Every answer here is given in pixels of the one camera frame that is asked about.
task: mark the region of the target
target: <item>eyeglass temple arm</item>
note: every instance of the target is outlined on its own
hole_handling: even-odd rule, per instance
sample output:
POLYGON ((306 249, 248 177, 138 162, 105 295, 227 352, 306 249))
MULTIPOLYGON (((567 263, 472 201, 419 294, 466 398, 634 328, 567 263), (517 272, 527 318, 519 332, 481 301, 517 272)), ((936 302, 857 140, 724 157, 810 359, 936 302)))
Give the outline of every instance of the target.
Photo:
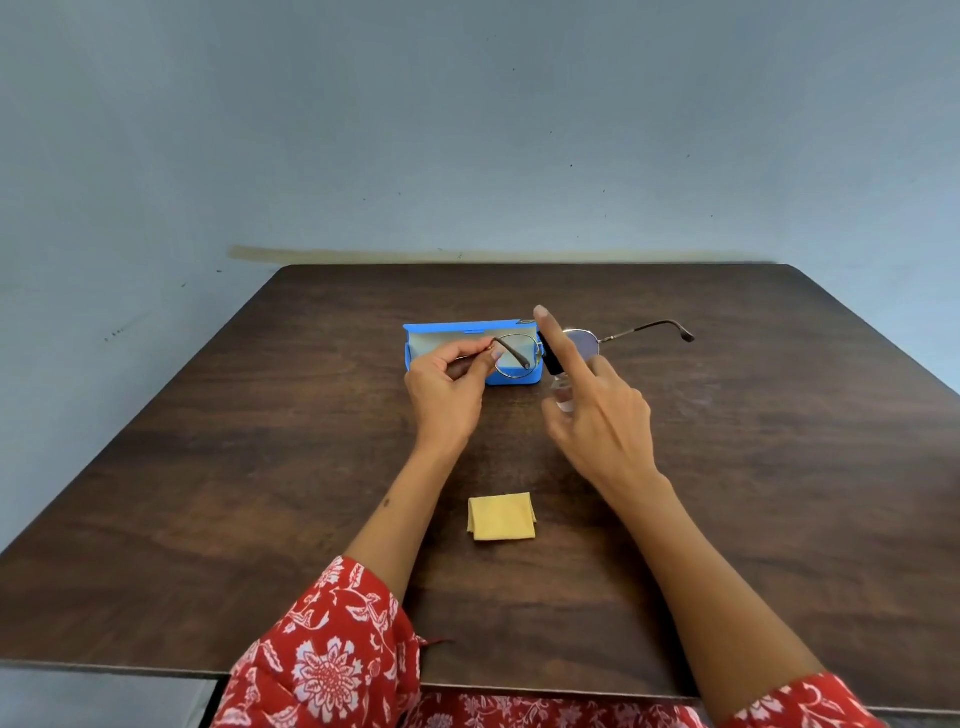
POLYGON ((682 327, 673 319, 663 319, 662 321, 655 321, 652 324, 644 324, 641 327, 628 328, 626 331, 620 331, 620 333, 615 333, 613 336, 608 336, 606 339, 600 339, 600 343, 605 344, 606 342, 612 341, 613 339, 619 339, 621 336, 626 336, 628 333, 637 333, 638 331, 643 331, 645 328, 658 327, 661 324, 669 324, 670 326, 676 328, 677 331, 680 332, 681 338, 687 344, 689 344, 691 341, 694 341, 696 339, 696 337, 692 333, 687 331, 684 327, 682 327))
MULTIPOLYGON (((514 349, 510 344, 507 344, 503 339, 499 339, 494 336, 493 341, 499 344, 501 347, 510 352, 515 359, 520 363, 520 366, 524 369, 530 369, 530 359, 514 349)), ((451 379, 456 381, 461 376, 467 373, 467 370, 470 368, 470 365, 473 363, 473 360, 480 354, 471 354, 469 356, 461 356, 459 359, 454 359, 450 362, 449 366, 446 368, 446 375, 451 379)))
POLYGON ((521 354, 520 352, 518 352, 518 351, 517 351, 516 349, 514 349, 512 346, 510 346, 510 344, 508 344, 508 343, 505 342, 503 339, 501 339, 501 338, 499 338, 499 337, 497 337, 497 336, 494 336, 493 341, 495 341, 495 342, 496 342, 497 344, 499 344, 501 347, 503 347, 503 348, 506 349, 508 352, 510 352, 510 353, 514 356, 514 359, 516 359, 518 362, 520 362, 520 366, 521 366, 521 367, 523 367, 524 369, 530 369, 530 359, 528 359, 526 356, 524 356, 523 354, 521 354))

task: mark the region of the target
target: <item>yellow microfiber cloth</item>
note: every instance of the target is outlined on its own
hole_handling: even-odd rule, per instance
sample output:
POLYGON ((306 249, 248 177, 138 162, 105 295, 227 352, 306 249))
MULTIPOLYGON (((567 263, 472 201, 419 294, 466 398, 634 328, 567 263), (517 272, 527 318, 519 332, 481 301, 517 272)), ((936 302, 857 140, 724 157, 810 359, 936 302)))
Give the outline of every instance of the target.
POLYGON ((474 541, 535 539, 534 504, 529 493, 472 497, 468 501, 467 533, 474 541))

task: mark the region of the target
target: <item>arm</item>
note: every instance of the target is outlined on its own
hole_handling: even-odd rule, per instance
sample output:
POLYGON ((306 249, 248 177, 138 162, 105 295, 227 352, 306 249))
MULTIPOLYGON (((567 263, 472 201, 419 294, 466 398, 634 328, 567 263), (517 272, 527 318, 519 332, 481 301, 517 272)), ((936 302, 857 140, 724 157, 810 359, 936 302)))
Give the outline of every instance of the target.
POLYGON ((716 724, 823 666, 710 545, 657 471, 650 406, 602 356, 587 364, 545 309, 540 331, 573 383, 576 410, 543 403, 547 432, 620 517, 657 579, 716 724))
POLYGON ((417 444, 346 554, 230 672, 217 728, 392 728, 420 691, 420 641, 399 602, 440 491, 480 417, 498 352, 457 342, 411 365, 417 444), (454 381, 447 364, 479 354, 454 381))
POLYGON ((440 492, 480 419, 486 379, 500 354, 489 350, 491 343, 488 337, 447 344, 416 359, 407 373, 417 444, 345 553, 379 576, 401 602, 440 492), (478 353, 463 377, 447 376, 455 359, 478 353))

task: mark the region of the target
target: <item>dark wood tabletop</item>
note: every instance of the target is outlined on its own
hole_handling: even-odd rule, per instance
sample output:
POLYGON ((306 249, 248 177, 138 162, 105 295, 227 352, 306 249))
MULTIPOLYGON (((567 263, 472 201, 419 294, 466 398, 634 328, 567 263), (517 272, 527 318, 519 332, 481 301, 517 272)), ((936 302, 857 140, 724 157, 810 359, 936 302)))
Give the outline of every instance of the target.
MULTIPOLYGON (((693 518, 869 705, 960 710, 960 397, 779 265, 281 270, 0 557, 0 659, 226 672, 403 464, 401 325, 536 303, 690 328, 604 354, 693 518)), ((450 640, 423 681, 695 695, 629 536, 543 432, 549 378, 488 388, 441 497, 405 605, 450 640), (536 540, 471 539, 468 497, 525 491, 536 540)))

